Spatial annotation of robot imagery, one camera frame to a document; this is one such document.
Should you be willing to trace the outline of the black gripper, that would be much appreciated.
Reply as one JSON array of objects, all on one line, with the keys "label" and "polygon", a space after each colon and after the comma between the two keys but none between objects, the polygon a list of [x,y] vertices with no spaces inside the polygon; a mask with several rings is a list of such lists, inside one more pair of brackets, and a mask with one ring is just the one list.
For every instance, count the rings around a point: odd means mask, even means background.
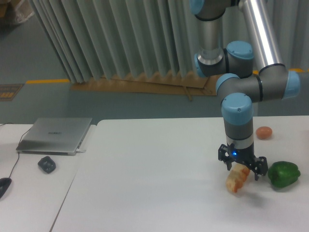
[{"label": "black gripper", "polygon": [[218,149],[218,160],[226,165],[228,171],[231,170],[233,162],[248,166],[254,173],[255,181],[268,172],[267,159],[266,157],[255,157],[254,144],[243,149],[236,148],[233,143],[228,146],[221,144]]}]

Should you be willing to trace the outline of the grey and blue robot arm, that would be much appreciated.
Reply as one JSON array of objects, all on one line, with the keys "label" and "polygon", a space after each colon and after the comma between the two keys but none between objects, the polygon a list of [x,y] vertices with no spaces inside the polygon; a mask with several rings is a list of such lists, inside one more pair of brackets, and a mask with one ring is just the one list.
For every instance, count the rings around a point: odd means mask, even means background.
[{"label": "grey and blue robot arm", "polygon": [[[250,42],[222,43],[222,17],[229,7],[243,13]],[[265,157],[254,154],[253,103],[295,97],[300,78],[283,63],[264,0],[192,0],[197,19],[199,52],[194,57],[200,77],[219,75],[216,94],[221,103],[226,143],[218,159],[228,169],[236,162],[259,178],[267,174]]]}]

